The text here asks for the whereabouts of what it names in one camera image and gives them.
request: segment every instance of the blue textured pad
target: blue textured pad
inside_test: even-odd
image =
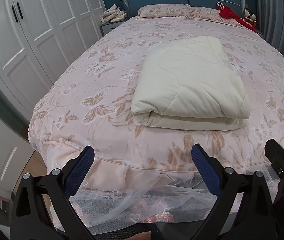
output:
[[[85,176],[91,168],[93,161],[94,150],[92,147],[89,147],[82,158],[74,166],[69,176],[65,179],[64,195],[66,198],[74,196],[77,193]]]
[[[197,145],[193,145],[191,157],[210,193],[219,197],[222,193],[221,178]]]

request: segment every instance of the floral bedspread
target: floral bedspread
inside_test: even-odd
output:
[[[146,48],[209,35],[219,38],[250,95],[249,125],[233,131],[182,131],[137,123],[130,107]],[[235,169],[267,161],[264,145],[284,148],[284,57],[256,33],[207,20],[130,19],[80,56],[35,106],[29,141],[50,172],[90,145],[95,161],[82,186],[142,187],[145,170],[191,177],[193,144]]]

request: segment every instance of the pillow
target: pillow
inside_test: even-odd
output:
[[[241,23],[238,23],[233,18],[228,20],[221,17],[220,10],[217,9],[211,9],[205,7],[191,7],[190,12],[192,18],[210,20],[213,22],[223,22],[230,25],[243,27]]]
[[[139,18],[191,16],[191,7],[188,4],[153,4],[139,9]]]

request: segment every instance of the wooden floor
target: wooden floor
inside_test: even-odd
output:
[[[13,189],[13,193],[16,195],[20,181],[22,179],[22,176],[24,173],[30,173],[32,174],[33,177],[36,176],[44,176],[47,175],[47,167],[40,155],[40,153],[38,153],[37,151],[34,151],[34,153],[32,154],[31,158],[29,159],[27,165],[24,167],[17,183],[15,184],[15,188]],[[43,195],[43,199],[45,201],[46,207],[47,207],[47,211],[49,212],[49,215],[51,217],[52,220],[52,215],[50,213],[50,198],[48,195]]]

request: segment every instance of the white wardrobe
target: white wardrobe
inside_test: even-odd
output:
[[[102,37],[104,9],[102,0],[0,0],[0,90],[25,120]]]

